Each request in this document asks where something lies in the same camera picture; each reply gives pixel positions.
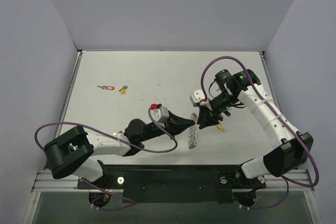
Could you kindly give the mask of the metal disc with keyrings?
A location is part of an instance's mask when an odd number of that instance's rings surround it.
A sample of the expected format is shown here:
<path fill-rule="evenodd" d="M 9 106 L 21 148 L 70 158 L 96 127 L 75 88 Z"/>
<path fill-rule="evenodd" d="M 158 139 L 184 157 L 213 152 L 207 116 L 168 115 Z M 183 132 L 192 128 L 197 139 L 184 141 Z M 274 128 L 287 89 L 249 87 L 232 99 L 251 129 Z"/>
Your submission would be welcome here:
<path fill-rule="evenodd" d="M 197 126 L 196 123 L 198 117 L 195 113 L 192 113 L 190 119 L 194 121 L 194 125 L 190 126 L 188 131 L 188 148 L 191 150 L 197 146 L 198 134 L 196 132 L 196 126 Z"/>

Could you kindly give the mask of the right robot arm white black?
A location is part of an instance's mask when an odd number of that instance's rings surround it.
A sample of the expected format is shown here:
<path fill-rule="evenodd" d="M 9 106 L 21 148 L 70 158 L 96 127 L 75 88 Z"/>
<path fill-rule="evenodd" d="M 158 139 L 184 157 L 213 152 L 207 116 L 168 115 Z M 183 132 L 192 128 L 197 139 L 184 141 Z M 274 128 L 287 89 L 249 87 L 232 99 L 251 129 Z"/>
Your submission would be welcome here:
<path fill-rule="evenodd" d="M 229 108 L 242 103 L 266 133 L 272 147 L 272 151 L 263 157 L 241 164 L 234 175 L 237 185 L 246 187 L 254 178 L 269 174 L 281 177 L 308 160 L 312 136 L 301 133 L 285 118 L 253 71 L 248 69 L 230 74 L 225 69 L 215 75 L 215 82 L 220 94 L 213 99 L 206 100 L 202 90 L 190 95 L 192 104 L 200 110 L 199 129 L 218 125 Z"/>

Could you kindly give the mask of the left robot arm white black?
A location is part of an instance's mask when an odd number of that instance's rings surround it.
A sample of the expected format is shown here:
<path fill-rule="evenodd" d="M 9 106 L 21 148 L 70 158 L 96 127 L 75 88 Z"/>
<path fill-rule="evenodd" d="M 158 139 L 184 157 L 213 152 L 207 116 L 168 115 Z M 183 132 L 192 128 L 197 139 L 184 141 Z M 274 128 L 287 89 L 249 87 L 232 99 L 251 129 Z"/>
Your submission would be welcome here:
<path fill-rule="evenodd" d="M 124 131 L 109 135 L 84 125 L 75 125 L 43 147 L 54 179 L 69 175 L 83 177 L 96 188 L 104 187 L 108 175 L 103 162 L 93 156 L 118 155 L 128 157 L 139 151 L 147 152 L 144 142 L 168 135 L 172 140 L 195 122 L 174 115 L 166 108 L 156 109 L 150 115 L 151 123 L 140 119 L 130 121 Z"/>

